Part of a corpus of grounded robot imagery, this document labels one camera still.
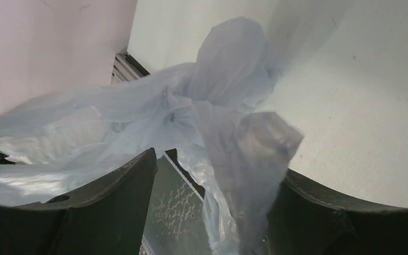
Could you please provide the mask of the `blue plastic trash bag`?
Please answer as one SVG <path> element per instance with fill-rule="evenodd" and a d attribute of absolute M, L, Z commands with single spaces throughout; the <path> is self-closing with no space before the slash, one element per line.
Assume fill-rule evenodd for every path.
<path fill-rule="evenodd" d="M 213 27 L 194 63 L 32 98 L 0 115 L 0 205 L 71 191 L 154 148 L 177 149 L 206 196 L 213 254 L 262 254 L 267 214 L 302 134 L 257 106 L 281 74 L 262 26 Z"/>

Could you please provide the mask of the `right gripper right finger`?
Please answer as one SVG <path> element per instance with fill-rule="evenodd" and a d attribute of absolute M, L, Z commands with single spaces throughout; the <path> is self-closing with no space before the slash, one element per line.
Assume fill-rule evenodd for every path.
<path fill-rule="evenodd" d="M 408 208 L 330 189 L 288 170 L 268 214 L 268 254 L 408 254 Z"/>

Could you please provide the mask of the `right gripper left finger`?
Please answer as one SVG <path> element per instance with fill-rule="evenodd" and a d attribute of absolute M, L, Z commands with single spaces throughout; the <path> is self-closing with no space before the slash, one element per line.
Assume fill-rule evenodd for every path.
<path fill-rule="evenodd" d="M 45 203 L 0 206 L 0 254 L 138 254 L 156 173 L 150 148 Z"/>

